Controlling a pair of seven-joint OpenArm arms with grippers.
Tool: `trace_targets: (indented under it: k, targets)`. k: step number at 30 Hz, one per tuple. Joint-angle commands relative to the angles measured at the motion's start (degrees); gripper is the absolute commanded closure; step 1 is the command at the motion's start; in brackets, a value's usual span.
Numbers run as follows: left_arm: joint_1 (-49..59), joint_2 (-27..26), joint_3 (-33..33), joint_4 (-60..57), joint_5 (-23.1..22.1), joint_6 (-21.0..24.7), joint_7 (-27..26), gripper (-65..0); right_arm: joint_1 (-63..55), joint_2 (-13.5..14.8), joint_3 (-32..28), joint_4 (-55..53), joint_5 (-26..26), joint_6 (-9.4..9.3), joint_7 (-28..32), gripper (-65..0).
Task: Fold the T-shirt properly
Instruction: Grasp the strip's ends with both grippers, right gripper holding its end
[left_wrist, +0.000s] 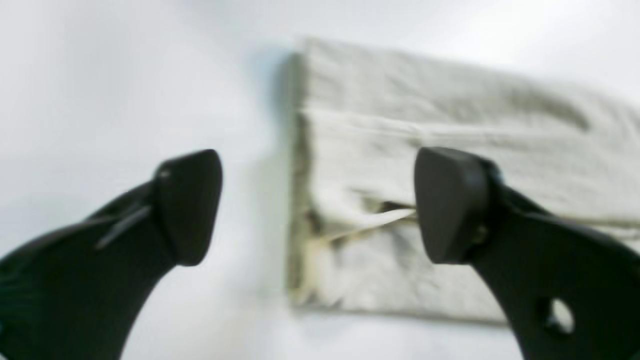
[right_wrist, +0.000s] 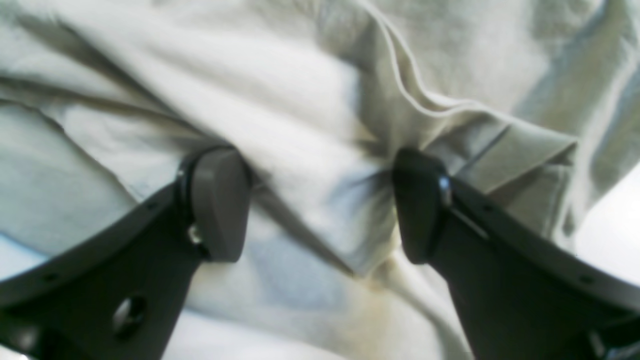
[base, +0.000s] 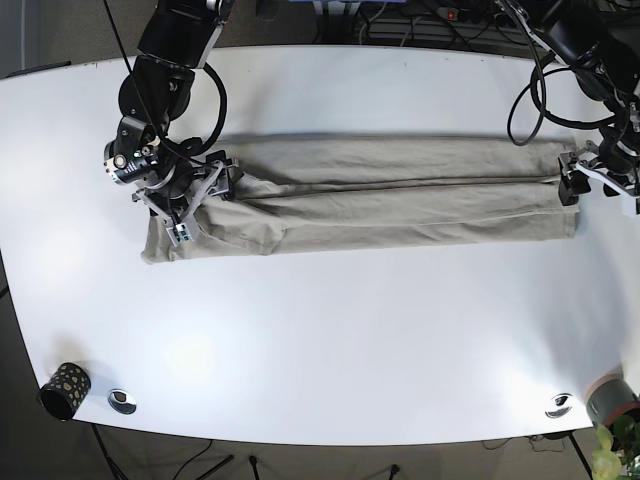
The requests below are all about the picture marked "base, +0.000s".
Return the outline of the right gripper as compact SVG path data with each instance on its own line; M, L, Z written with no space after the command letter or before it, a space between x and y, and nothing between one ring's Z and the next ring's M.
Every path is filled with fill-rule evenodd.
M202 166L187 167L181 173L173 166L155 184L138 181L132 201L141 202L152 217L158 217L171 244L179 246L198 237L195 212L202 202L207 198L234 200L238 179L239 161L218 150L208 154Z

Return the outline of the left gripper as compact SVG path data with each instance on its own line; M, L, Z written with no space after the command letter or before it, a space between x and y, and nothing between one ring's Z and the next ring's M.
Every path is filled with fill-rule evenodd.
M639 215L639 167L631 166L627 173L615 173L602 161L597 145L585 145L559 155L560 182L558 197L564 207L578 203L581 195L591 191L589 181L603 185L607 197L619 196L623 214Z

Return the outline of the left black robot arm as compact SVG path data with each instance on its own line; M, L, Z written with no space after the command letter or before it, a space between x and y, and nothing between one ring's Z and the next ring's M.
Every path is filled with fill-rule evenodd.
M608 197L619 197L626 215L639 213L639 57L616 39L598 12L583 1L502 1L532 52L535 67L523 93L529 95L539 121L578 131L596 130L600 143L558 157L558 195L564 206L578 203L593 180ZM596 121L561 118L547 107L549 64L559 61L574 74L591 100L610 116Z

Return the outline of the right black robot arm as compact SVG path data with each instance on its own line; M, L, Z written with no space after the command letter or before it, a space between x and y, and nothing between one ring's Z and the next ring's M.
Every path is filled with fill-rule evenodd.
M229 1L160 1L138 44L118 96L122 118L104 151L106 173L115 183L134 184L133 201L160 219L172 244L199 234L196 209L208 197L230 201L242 172L236 160L213 148L225 124L228 97L207 57L232 4ZM216 124L207 139L169 139L172 121L187 109L197 71L219 95Z

